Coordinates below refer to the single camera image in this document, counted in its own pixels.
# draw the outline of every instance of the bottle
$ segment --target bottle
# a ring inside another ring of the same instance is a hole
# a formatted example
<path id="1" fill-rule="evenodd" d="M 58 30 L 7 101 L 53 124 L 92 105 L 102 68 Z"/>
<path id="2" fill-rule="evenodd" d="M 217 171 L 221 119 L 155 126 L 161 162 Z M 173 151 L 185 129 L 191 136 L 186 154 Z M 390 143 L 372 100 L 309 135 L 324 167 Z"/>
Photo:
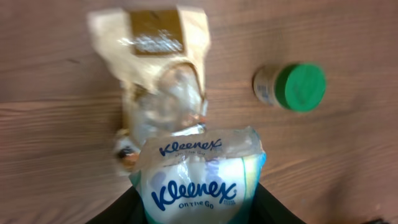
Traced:
<path id="1" fill-rule="evenodd" d="M 323 99 L 325 73 L 311 63 L 291 63 L 276 71 L 263 67 L 254 76 L 253 89 L 263 103 L 309 112 Z"/>

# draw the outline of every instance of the snack bag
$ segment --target snack bag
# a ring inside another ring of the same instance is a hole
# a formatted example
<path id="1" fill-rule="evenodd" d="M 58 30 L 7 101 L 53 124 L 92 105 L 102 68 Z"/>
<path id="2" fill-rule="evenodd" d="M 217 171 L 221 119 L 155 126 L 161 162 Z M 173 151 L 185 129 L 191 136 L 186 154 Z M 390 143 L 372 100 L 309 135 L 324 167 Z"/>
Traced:
<path id="1" fill-rule="evenodd" d="M 94 49 L 123 89 L 115 155 L 131 171 L 147 138 L 204 132 L 206 14 L 194 7 L 92 12 Z"/>
<path id="2" fill-rule="evenodd" d="M 252 128 L 149 139 L 130 180 L 149 223 L 246 223 L 266 160 Z"/>

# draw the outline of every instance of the brown wood grain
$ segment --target brown wood grain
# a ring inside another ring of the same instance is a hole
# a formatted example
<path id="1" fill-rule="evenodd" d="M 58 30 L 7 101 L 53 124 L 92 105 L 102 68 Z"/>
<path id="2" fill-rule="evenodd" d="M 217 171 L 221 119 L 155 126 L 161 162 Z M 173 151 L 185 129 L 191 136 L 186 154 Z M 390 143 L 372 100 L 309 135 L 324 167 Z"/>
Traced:
<path id="1" fill-rule="evenodd" d="M 0 223 L 84 223 L 130 183 L 110 152 L 118 81 L 90 46 L 86 13 L 203 7 L 208 128 L 254 126 L 261 183 L 307 223 L 398 223 L 398 2 L 395 0 L 0 0 Z M 321 105 L 260 103 L 261 65 L 321 65 Z"/>

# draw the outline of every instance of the green lid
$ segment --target green lid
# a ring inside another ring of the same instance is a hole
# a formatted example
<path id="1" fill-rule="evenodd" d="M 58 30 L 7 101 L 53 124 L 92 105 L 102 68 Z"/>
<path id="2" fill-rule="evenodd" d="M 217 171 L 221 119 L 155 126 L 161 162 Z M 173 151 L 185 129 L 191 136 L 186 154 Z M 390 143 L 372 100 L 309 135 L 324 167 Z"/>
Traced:
<path id="1" fill-rule="evenodd" d="M 323 70 L 309 63 L 285 67 L 277 77 L 275 96 L 287 109 L 311 111 L 318 106 L 326 90 Z"/>

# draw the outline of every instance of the kleenex package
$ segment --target kleenex package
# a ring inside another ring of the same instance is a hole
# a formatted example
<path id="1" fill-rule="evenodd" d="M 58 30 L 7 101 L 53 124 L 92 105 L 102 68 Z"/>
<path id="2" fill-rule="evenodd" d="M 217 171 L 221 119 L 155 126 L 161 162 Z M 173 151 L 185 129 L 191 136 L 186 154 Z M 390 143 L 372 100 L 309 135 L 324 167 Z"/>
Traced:
<path id="1" fill-rule="evenodd" d="M 246 223 L 265 160 L 252 128 L 149 139 L 130 179 L 149 223 Z"/>

